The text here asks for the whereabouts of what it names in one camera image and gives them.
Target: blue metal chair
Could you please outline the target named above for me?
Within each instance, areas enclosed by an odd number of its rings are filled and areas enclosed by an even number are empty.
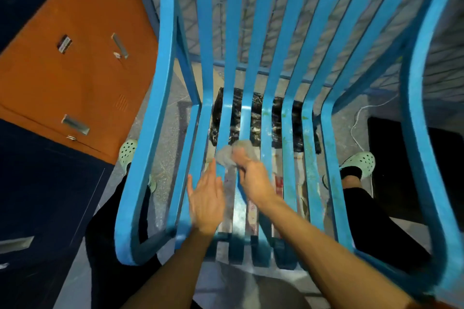
[[[202,103],[200,102],[194,82],[182,13],[180,12],[177,0],[160,0],[160,26],[157,26],[156,14],[153,13],[151,0],[143,1],[146,4],[148,16],[154,24],[155,32],[159,32],[159,49],[154,83],[145,120],[142,125],[138,149],[132,162],[116,219],[116,253],[118,259],[126,265],[143,264],[173,237],[176,238],[176,247],[178,248],[187,236],[191,225],[189,201],[187,198],[184,198],[186,176],[188,173],[192,174],[195,185],[202,172],[213,105],[212,0],[197,0],[203,79]],[[464,262],[460,232],[435,162],[422,107],[422,73],[424,71],[427,50],[430,46],[435,26],[447,0],[424,0],[417,16],[408,28],[395,39],[386,52],[375,61],[374,65],[364,72],[355,83],[350,86],[348,85],[355,70],[361,65],[374,41],[386,26],[401,1],[382,1],[333,84],[323,103],[321,114],[313,119],[314,101],[321,92],[325,80],[337,60],[337,56],[347,43],[357,20],[370,2],[370,0],[350,1],[349,7],[347,7],[340,21],[339,27],[317,70],[316,76],[310,84],[304,100],[302,112],[304,161],[310,222],[323,230],[323,208],[317,192],[320,178],[317,172],[313,131],[313,126],[320,123],[329,191],[333,201],[333,223],[336,239],[344,247],[383,272],[407,292],[414,296],[420,296],[423,293],[434,293],[438,288],[449,289],[460,275]],[[297,194],[295,187],[291,110],[297,89],[302,81],[305,81],[304,75],[308,63],[315,52],[318,40],[336,2],[337,0],[318,1],[283,100],[282,150],[284,200],[295,211],[297,210]],[[272,171],[272,102],[303,3],[304,0],[288,0],[287,2],[264,92],[261,127],[261,161],[269,172]],[[224,98],[217,149],[221,149],[224,145],[228,144],[229,140],[235,70],[238,62],[237,51],[241,5],[242,0],[227,0],[225,30],[225,47],[227,52],[225,54]],[[240,139],[250,137],[253,88],[260,66],[271,5],[272,0],[256,1],[249,61],[241,107]],[[154,159],[161,124],[164,118],[175,57],[179,59],[193,107],[179,170],[175,180],[166,229],[161,234],[152,236],[140,244],[138,239],[138,220],[151,163]],[[407,275],[354,249],[348,225],[331,121],[334,113],[345,107],[357,95],[368,88],[399,57],[403,58],[400,75],[400,99],[404,117],[402,123],[403,135],[420,197],[422,213],[430,230],[433,248],[432,262],[422,269],[421,272],[414,275]],[[224,179],[224,168],[218,166],[217,171]],[[232,233],[218,232],[208,250],[206,258],[214,259],[217,242],[225,241],[229,242],[229,262],[232,264],[242,263],[244,246],[249,244],[252,248],[252,260],[255,266],[269,266],[271,252],[274,252],[275,262],[278,267],[294,269],[297,265],[296,256],[284,241],[272,239],[270,236],[269,221],[264,216],[259,216],[258,236],[251,238],[245,236],[246,207],[246,201],[240,191],[240,186],[237,184]]]

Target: floor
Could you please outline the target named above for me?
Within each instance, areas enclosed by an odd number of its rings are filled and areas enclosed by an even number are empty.
[[[149,222],[149,235],[164,228],[170,191],[172,191],[174,186],[173,177],[176,175],[176,166],[179,163],[182,142],[190,115],[191,102],[178,64],[174,66],[174,71],[176,76],[173,76],[165,120],[158,144],[159,148],[152,167],[152,176],[157,181],[158,187],[154,192],[153,203],[150,204],[148,212],[148,219],[151,221]],[[200,71],[200,65],[195,64],[195,78],[197,79],[200,96],[202,96],[199,77]],[[224,83],[222,71],[223,69],[221,68],[215,68],[214,88],[216,92]],[[263,92],[266,80],[265,76],[259,75],[255,91]],[[244,73],[237,71],[235,87],[243,88],[243,83]],[[281,80],[276,95],[283,96],[286,86],[287,81]],[[307,88],[303,86],[300,88],[297,100],[303,100],[306,90]],[[323,98],[327,92],[328,89],[325,88],[316,102],[316,111],[320,110]],[[150,90],[147,93],[129,133],[130,138],[137,138],[139,136]],[[361,95],[333,117],[333,129],[340,163],[359,151],[349,131],[354,123],[358,109],[369,103],[370,99],[366,95]],[[359,122],[353,130],[353,134],[365,149],[368,149],[367,117],[368,111],[363,110],[360,114]],[[214,147],[211,144],[207,155],[214,155]],[[322,176],[325,173],[323,153],[318,155],[317,160],[319,173]],[[98,207],[101,207],[112,195],[123,175],[124,172],[121,166],[117,164]],[[370,181],[368,179],[363,182],[363,186],[370,192]],[[321,196],[324,201],[328,200],[328,191],[324,187],[322,187]],[[407,230],[411,225],[406,224],[402,225],[402,227]],[[326,228],[328,230],[331,229],[329,221]],[[429,242],[427,235],[419,241],[425,243],[424,245]],[[173,251],[174,244],[173,242],[169,242],[158,254],[160,261],[162,263],[166,262],[173,254]],[[90,288],[90,266],[85,252],[85,245],[82,242],[55,304],[55,309],[90,308]],[[275,266],[270,269],[254,268],[251,265],[250,249],[246,249],[246,259],[241,266],[231,266],[219,261],[204,263],[194,299],[204,309],[283,308],[284,306],[288,308],[308,308],[308,304],[314,309],[329,307],[328,302],[322,297],[320,291],[305,271],[286,271],[278,269]]]

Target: shoe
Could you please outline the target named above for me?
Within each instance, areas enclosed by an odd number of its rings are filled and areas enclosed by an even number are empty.
[[[119,148],[119,164],[123,167],[123,170],[127,174],[127,166],[132,162],[134,159],[134,153],[136,152],[137,148],[137,140],[136,139],[128,139],[123,143],[123,145]],[[148,177],[148,188],[150,188],[151,193],[153,193],[156,189],[156,182],[152,178],[152,175]]]
[[[361,169],[361,180],[369,177],[374,171],[375,167],[375,158],[374,155],[369,151],[362,151],[351,155],[345,162],[340,166],[340,170],[342,168],[346,168],[348,166],[356,166]],[[327,183],[327,175],[322,177],[322,183],[325,188],[328,189]]]

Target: rag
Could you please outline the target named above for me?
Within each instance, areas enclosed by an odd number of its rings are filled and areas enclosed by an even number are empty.
[[[226,145],[222,149],[216,152],[216,162],[226,169],[230,167],[236,167],[237,164],[232,160],[232,151],[234,148],[244,148],[245,154],[254,161],[259,161],[258,157],[255,154],[255,149],[253,148],[252,142],[249,139],[241,139],[235,141],[232,145]]]

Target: black trash bag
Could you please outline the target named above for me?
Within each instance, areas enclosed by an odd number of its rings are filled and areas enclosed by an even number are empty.
[[[233,144],[239,139],[240,132],[240,115],[242,108],[243,90],[234,89],[232,117],[230,126],[229,144]],[[213,146],[218,143],[219,123],[221,121],[222,100],[224,97],[224,89],[219,89],[214,107],[212,108],[212,122],[209,133],[209,139]],[[282,148],[282,102],[283,98],[275,97],[272,105],[272,147]],[[252,117],[251,117],[251,134],[250,140],[254,147],[261,146],[261,108],[263,107],[263,95],[253,93],[252,100]],[[293,124],[293,151],[301,153],[303,148],[303,127],[301,123],[302,102],[294,101],[292,108],[292,124]],[[314,139],[316,146],[316,154],[321,154],[321,144],[319,137],[314,131]]]

